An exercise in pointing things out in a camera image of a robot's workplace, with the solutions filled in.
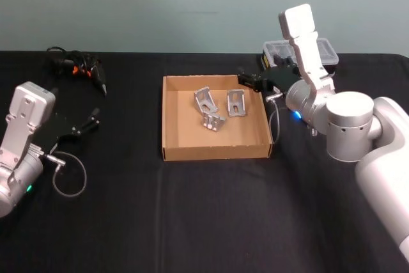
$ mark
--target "table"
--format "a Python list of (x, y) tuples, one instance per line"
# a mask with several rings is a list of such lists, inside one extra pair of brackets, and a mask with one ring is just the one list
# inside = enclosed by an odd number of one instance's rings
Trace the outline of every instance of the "table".
[[(88, 170), (81, 197), (56, 194), (48, 169), (0, 220), (0, 272), (409, 272), (354, 165), (330, 159), (285, 110), (270, 159), (162, 161), (162, 76), (257, 72), (256, 55), (101, 53), (107, 98), (87, 80), (47, 77), (43, 57), (0, 52), (0, 115), (30, 80), (58, 86), (56, 112), (73, 122), (100, 107), (101, 126), (74, 152)], [(409, 59), (339, 58), (338, 91), (409, 111)]]

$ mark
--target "open cardboard box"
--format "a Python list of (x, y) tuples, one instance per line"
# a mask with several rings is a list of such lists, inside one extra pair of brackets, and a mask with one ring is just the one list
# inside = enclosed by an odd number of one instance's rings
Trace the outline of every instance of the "open cardboard box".
[[(218, 132), (202, 125), (194, 92), (210, 87), (217, 114), (226, 118)], [(246, 116), (229, 117), (227, 90), (245, 90)], [(266, 158), (272, 140), (263, 98), (237, 82), (236, 75), (165, 76), (162, 99), (162, 153), (165, 161)]]

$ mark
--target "cylindrical joint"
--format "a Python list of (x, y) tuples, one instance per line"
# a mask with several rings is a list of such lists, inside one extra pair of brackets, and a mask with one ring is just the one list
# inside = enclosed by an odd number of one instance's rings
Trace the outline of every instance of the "cylindrical joint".
[(8, 178), (0, 178), (0, 217), (9, 214), (27, 188), (43, 171), (39, 158), (27, 153), (19, 167)]
[(374, 115), (371, 128), (369, 129), (368, 138), (370, 140), (378, 139), (382, 135), (382, 126), (379, 119)]
[(310, 93), (310, 86), (304, 80), (299, 80), (291, 86), (286, 95), (286, 105), (292, 111), (301, 112)]
[(328, 154), (340, 161), (359, 161), (372, 149), (369, 131), (373, 119), (373, 100), (358, 92), (342, 92), (327, 101)]

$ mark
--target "plastic container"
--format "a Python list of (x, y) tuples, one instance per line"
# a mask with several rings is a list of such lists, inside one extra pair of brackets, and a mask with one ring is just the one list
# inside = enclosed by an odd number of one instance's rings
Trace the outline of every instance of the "plastic container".
[[(327, 68), (327, 66), (336, 66), (339, 62), (339, 58), (330, 42), (326, 38), (318, 38), (317, 44), (321, 56), (321, 62), (325, 68)], [(264, 69), (276, 66), (273, 60), (274, 54), (278, 54), (281, 58), (291, 57), (293, 61), (297, 63), (294, 49), (289, 44), (289, 41), (270, 41), (263, 44), (261, 62)]]

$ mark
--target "robotic arm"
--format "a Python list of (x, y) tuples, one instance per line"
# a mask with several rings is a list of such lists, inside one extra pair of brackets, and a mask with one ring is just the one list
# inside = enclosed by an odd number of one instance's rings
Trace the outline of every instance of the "robotic arm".
[(327, 135), (328, 154), (356, 162), (358, 185), (409, 261), (409, 116), (393, 100), (346, 91), (335, 93), (321, 64), (311, 7), (279, 15), (283, 37), (295, 50), (302, 79), (285, 95), (286, 105)]
[(49, 119), (56, 97), (26, 82), (17, 86), (6, 116), (7, 129), (0, 146), (0, 217), (9, 214), (43, 171), (41, 158), (65, 161), (45, 154), (31, 143), (34, 133)]

